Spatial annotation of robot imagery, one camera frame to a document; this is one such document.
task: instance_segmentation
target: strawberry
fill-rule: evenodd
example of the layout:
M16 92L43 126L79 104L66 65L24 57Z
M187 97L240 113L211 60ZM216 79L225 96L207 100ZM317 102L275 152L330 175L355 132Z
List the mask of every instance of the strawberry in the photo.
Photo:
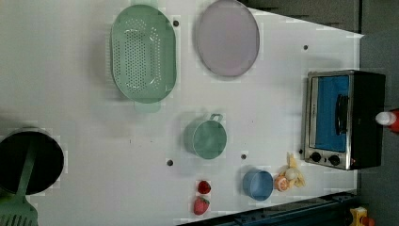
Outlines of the strawberry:
M194 202L194 214L203 215L209 207L209 201L202 197L197 197Z
M211 191L211 185L206 181L199 182L199 193L208 194Z

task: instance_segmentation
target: green mug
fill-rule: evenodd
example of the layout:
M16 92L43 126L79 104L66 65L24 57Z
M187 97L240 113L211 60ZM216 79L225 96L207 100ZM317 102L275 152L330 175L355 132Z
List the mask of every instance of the green mug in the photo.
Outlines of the green mug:
M227 134L221 114L213 114L208 121L193 121L186 128L184 143L203 159L214 159L220 156L227 144Z

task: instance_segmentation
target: yellow object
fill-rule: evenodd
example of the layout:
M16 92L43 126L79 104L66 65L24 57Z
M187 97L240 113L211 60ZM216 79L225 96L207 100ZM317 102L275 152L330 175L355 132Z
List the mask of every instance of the yellow object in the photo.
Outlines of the yellow object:
M367 210L363 207L359 207L356 209L350 209L350 212L353 216L353 222L350 226L364 226L364 224L360 223L360 219L362 217L367 217Z
M293 153L288 153L288 168L287 169L289 169L289 168L297 169L298 170L298 176L294 180L288 181L288 188L291 188L293 186L297 186L297 187L304 186L305 185L305 178L303 177L302 172L300 172L299 169L297 168L297 164L296 164L296 161L294 159L294 154ZM283 172L281 172L279 174L279 176L285 176L285 172L287 171L287 169L284 170Z

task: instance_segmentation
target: table surface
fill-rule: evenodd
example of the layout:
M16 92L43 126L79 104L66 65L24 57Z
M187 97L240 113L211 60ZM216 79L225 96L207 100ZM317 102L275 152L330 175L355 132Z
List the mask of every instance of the table surface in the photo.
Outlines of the table surface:
M297 151L308 72L357 69L361 36L252 9L258 58L242 76L219 77L201 64L194 44L196 21L212 2L0 1L0 135L37 126L66 156L60 179L30 197L40 225L176 225L356 188L355 171L305 163ZM153 114L135 111L109 67L111 25L141 3L180 22L177 84ZM228 144L205 161L184 149L182 132L212 113L223 114ZM248 170L275 176L287 153L295 154L305 187L274 190L264 202L243 194ZM213 189L209 211L197 217L199 180Z

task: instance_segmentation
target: green cup handle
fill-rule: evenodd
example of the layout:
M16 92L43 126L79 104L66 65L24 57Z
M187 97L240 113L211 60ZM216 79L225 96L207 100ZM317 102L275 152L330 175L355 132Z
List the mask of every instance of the green cup handle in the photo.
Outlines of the green cup handle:
M221 114L212 114L211 119L213 120L215 117L218 117L217 122L221 122L223 120L223 116Z

